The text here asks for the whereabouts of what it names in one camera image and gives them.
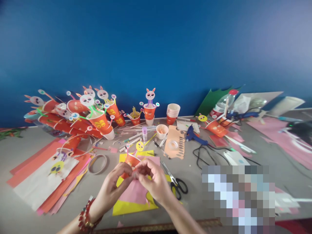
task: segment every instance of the black scissors handle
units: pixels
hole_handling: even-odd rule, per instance
[[[171,191],[172,191],[172,188],[174,187],[175,188],[175,194],[176,194],[176,198],[178,200],[181,200],[182,196],[181,196],[181,193],[180,191],[183,193],[183,194],[187,194],[189,192],[188,190],[188,187],[187,185],[185,184],[185,182],[179,178],[176,178],[175,179],[176,183],[177,183],[177,186],[174,184],[174,182],[171,182],[170,183],[170,187],[171,187]]]

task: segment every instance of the pink paper sheet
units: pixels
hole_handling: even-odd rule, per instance
[[[140,160],[143,160],[144,158],[148,158],[160,166],[159,157],[138,156],[138,159]],[[146,194],[147,189],[144,188],[138,180],[133,180],[130,183],[129,187],[120,196],[119,200],[138,204],[146,204],[147,203]]]
[[[248,122],[247,124],[273,140],[294,160],[301,163],[307,169],[312,170],[312,154],[296,147],[293,144],[293,139],[286,133],[279,133],[286,126],[286,123],[271,117],[264,118],[264,121],[266,124],[259,122]]]

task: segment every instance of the red beaded bracelet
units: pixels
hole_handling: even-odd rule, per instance
[[[80,230],[85,232],[85,233],[92,233],[93,229],[102,220],[102,217],[100,217],[95,223],[90,222],[89,210],[90,210],[90,207],[91,207],[94,200],[95,200],[95,198],[89,200],[88,203],[85,205],[85,207],[80,212],[78,227],[80,227]]]

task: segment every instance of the hand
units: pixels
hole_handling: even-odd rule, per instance
[[[136,169],[138,173],[135,177],[162,206],[166,206],[172,199],[175,199],[160,166],[150,159],[145,159],[136,166]],[[152,180],[149,180],[146,175],[151,176]]]
[[[119,176],[123,173],[128,173],[130,177],[126,178],[119,187],[116,186]],[[97,221],[101,216],[108,212],[117,202],[122,193],[128,188],[133,180],[131,177],[132,168],[124,162],[120,162],[117,166],[106,176],[103,185],[90,207],[91,222]]]

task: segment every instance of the green paper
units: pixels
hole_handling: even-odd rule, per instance
[[[196,111],[194,116],[199,116],[199,113],[202,115],[208,115],[210,111],[214,108],[214,106],[217,104],[217,102],[222,98],[224,95],[228,94],[230,90],[234,89],[233,86],[231,86],[227,90],[221,90],[218,89],[216,91],[209,91],[205,99],[202,101],[201,105],[199,106],[198,110]]]

